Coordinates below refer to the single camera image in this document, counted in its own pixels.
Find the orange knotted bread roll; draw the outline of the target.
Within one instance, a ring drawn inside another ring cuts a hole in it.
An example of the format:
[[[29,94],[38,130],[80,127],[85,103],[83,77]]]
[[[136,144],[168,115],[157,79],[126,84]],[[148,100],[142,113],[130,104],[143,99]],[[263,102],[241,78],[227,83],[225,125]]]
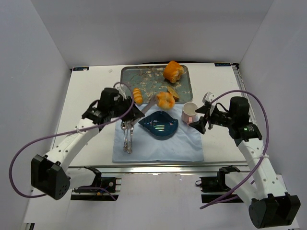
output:
[[[169,92],[160,92],[157,94],[157,106],[164,110],[170,110],[175,105],[175,99]]]

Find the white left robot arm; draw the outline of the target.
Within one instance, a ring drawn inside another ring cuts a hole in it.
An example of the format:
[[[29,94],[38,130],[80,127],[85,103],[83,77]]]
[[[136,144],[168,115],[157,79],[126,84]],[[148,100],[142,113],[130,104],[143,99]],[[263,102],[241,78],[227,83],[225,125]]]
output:
[[[101,172],[93,167],[69,168],[70,163],[88,142],[113,118],[131,123],[144,114],[130,96],[123,97],[115,88],[104,88],[75,127],[55,148],[31,161],[31,185],[55,200],[70,189],[99,189]]]

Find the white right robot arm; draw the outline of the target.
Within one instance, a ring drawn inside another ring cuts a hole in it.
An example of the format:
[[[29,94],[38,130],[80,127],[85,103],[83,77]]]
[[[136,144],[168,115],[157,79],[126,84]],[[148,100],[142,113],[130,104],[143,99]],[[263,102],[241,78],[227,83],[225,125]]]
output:
[[[278,180],[269,156],[266,154],[267,141],[262,140],[258,127],[249,120],[248,99],[235,96],[230,99],[229,109],[219,111],[214,95],[206,93],[204,105],[197,109],[202,114],[199,121],[190,124],[200,133],[213,125],[226,127],[230,137],[244,156],[250,173],[244,176],[235,166],[222,167],[217,173],[217,183],[228,189],[224,195],[202,206],[206,208],[228,200],[232,193],[247,205],[249,217],[258,228],[289,226],[300,208],[300,200],[290,195]]]

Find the small striped bread roll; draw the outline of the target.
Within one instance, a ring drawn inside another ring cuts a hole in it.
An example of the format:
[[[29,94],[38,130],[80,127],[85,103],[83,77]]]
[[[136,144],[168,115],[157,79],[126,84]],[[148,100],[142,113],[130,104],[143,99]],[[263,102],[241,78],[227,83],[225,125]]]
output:
[[[135,88],[133,90],[134,101],[137,105],[141,105],[143,103],[142,92],[139,88]]]

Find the small flat bread piece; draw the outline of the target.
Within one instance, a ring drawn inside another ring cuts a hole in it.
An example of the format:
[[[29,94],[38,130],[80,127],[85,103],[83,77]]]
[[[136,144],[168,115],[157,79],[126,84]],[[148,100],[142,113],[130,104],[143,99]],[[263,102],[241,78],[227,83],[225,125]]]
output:
[[[179,94],[172,88],[172,87],[167,87],[167,91],[172,94],[172,96],[174,97],[175,101],[179,100]]]

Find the large orange bread loaf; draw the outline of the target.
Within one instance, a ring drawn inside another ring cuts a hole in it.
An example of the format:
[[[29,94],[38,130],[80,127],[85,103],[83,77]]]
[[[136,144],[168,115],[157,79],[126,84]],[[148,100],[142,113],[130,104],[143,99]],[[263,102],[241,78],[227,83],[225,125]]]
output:
[[[175,61],[170,61],[164,69],[163,76],[171,83],[176,83],[184,73],[184,68]]]

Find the white and pink mug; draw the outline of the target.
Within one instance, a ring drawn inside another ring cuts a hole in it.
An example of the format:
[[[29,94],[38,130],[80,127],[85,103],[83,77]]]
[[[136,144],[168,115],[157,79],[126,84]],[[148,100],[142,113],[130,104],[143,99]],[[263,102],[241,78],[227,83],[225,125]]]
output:
[[[197,105],[193,102],[187,102],[183,105],[181,119],[186,124],[190,124],[196,121],[197,118]]]

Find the silver spoon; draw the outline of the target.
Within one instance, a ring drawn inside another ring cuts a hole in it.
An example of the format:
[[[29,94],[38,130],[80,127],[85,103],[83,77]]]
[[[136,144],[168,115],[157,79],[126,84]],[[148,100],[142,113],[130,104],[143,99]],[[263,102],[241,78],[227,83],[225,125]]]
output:
[[[126,126],[126,123],[124,121],[121,122],[121,130],[123,131],[123,134],[124,134],[124,144],[123,144],[123,151],[126,152],[127,151],[127,148],[128,148],[128,140],[127,140],[127,126]]]

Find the silver fork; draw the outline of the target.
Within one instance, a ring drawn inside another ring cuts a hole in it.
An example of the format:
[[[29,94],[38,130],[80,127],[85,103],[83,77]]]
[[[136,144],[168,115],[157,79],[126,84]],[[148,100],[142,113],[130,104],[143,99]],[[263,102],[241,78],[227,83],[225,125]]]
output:
[[[132,153],[132,137],[133,137],[133,131],[134,131],[134,125],[132,122],[130,122],[128,124],[128,128],[129,128],[129,140],[128,140],[128,149],[127,149],[127,152],[128,154],[131,154]]]

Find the light blue cloth napkin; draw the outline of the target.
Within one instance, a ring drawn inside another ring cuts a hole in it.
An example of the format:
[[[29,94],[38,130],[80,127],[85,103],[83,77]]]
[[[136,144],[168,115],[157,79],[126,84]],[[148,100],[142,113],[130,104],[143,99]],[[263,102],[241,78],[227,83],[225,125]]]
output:
[[[176,132],[168,137],[158,137],[137,123],[132,138],[132,153],[123,150],[124,133],[120,121],[116,123],[113,163],[152,162],[152,161],[204,161],[201,134],[189,127],[181,119],[182,104],[176,104],[167,113],[178,120]]]

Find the blue leaf-shaped plate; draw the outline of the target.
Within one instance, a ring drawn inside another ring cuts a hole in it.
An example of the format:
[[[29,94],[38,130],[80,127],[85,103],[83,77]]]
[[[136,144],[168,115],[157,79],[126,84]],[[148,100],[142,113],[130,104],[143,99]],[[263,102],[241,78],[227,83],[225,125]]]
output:
[[[176,133],[179,121],[165,111],[156,111],[139,120],[138,124],[153,137],[168,139]]]

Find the floral metal tray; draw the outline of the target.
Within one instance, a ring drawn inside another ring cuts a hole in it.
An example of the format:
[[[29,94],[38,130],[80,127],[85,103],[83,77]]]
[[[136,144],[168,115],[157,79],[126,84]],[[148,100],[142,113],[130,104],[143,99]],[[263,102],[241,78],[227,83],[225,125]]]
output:
[[[179,95],[177,103],[184,104],[192,101],[193,92],[188,68],[184,65],[180,79],[176,83],[171,83],[163,76],[165,67],[166,64],[124,67],[121,70],[120,81],[131,89],[140,89],[144,104],[148,103],[154,94],[166,92],[168,87],[171,87]]]

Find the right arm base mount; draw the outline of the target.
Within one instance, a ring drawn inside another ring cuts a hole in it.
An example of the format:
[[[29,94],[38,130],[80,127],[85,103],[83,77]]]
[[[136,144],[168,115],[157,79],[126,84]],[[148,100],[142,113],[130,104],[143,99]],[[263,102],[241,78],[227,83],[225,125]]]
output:
[[[202,203],[206,204],[215,200],[219,196],[218,193],[223,195],[228,192],[230,188],[225,184],[225,175],[234,172],[239,173],[240,170],[231,165],[220,168],[216,176],[200,177],[200,179],[195,182],[195,186],[199,187],[202,191]]]

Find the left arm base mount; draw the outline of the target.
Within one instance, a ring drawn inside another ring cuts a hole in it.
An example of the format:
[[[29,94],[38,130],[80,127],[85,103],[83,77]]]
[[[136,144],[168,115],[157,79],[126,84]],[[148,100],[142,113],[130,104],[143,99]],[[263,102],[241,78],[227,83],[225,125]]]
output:
[[[121,190],[122,178],[103,175],[97,168],[71,168],[67,171],[70,178],[71,200],[117,201]]]

